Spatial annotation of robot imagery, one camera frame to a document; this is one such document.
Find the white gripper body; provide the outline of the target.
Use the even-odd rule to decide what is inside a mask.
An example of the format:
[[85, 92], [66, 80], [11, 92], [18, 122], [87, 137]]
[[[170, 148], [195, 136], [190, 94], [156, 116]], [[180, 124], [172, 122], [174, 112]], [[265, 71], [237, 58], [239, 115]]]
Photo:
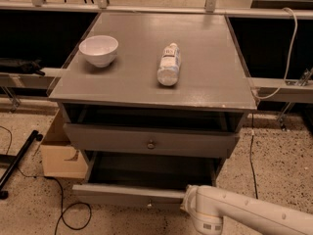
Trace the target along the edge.
[[189, 185], [187, 187], [182, 204], [180, 206], [180, 209], [189, 214], [191, 217], [194, 217], [197, 214], [196, 212], [197, 190], [198, 190], [197, 186]]

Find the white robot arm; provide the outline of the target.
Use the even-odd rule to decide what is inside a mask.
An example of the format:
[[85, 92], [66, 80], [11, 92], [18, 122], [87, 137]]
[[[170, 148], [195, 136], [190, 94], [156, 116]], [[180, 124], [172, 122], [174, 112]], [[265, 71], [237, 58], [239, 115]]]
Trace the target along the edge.
[[221, 235], [230, 217], [263, 235], [313, 235], [313, 215], [212, 186], [189, 185], [181, 209], [201, 235]]

